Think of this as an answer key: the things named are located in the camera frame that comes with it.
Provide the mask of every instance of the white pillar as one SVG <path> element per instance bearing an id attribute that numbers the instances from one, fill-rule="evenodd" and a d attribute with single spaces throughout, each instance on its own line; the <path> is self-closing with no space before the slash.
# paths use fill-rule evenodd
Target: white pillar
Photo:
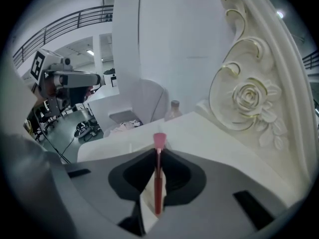
<path id="1" fill-rule="evenodd" d="M 104 85 L 101 40 L 98 34 L 93 35 L 93 52 L 96 73 L 101 76 L 101 84 Z"/>

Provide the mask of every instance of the white chair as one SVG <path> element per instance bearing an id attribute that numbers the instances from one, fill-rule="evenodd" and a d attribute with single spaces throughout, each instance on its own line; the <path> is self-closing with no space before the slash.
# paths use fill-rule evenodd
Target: white chair
<path id="1" fill-rule="evenodd" d="M 108 137 L 111 130 L 126 121 L 140 120 L 145 125 L 164 118 L 167 110 L 167 93 L 156 82 L 139 80 L 132 90 L 131 100 L 130 107 L 108 114 L 109 118 L 115 121 L 117 125 L 106 129 L 104 137 Z"/>

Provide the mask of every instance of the ceiling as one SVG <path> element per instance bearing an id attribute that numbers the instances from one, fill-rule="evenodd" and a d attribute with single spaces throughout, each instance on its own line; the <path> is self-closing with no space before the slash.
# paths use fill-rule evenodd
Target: ceiling
<path id="1" fill-rule="evenodd" d="M 112 36 L 110 34 L 104 34 L 100 36 L 100 40 L 103 61 L 113 60 Z M 71 60 L 71 65 L 75 69 L 94 63 L 94 56 L 87 53 L 87 50 L 94 52 L 92 37 L 70 43 L 58 50 L 55 50 L 55 52 L 63 57 L 68 57 Z"/>

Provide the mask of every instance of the metal railing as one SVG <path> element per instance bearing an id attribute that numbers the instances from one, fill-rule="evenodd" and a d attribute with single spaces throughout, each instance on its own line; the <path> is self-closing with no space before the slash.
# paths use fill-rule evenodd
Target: metal railing
<path id="1" fill-rule="evenodd" d="M 26 41 L 13 55 L 13 62 L 18 68 L 38 48 L 49 41 L 75 29 L 112 20 L 113 5 L 92 7 L 66 15 L 47 25 Z"/>
<path id="2" fill-rule="evenodd" d="M 313 53 L 303 58 L 303 62 L 306 69 L 313 69 L 316 66 L 319 66 L 319 51 L 316 50 Z"/>

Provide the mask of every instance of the ceiling light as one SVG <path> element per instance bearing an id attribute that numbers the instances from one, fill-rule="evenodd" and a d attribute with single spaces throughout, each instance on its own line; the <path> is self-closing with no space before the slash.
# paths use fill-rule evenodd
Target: ceiling light
<path id="1" fill-rule="evenodd" d="M 283 14 L 281 11 L 277 11 L 277 15 L 278 15 L 280 18 L 283 18 L 283 17 L 284 17 L 284 14 Z"/>

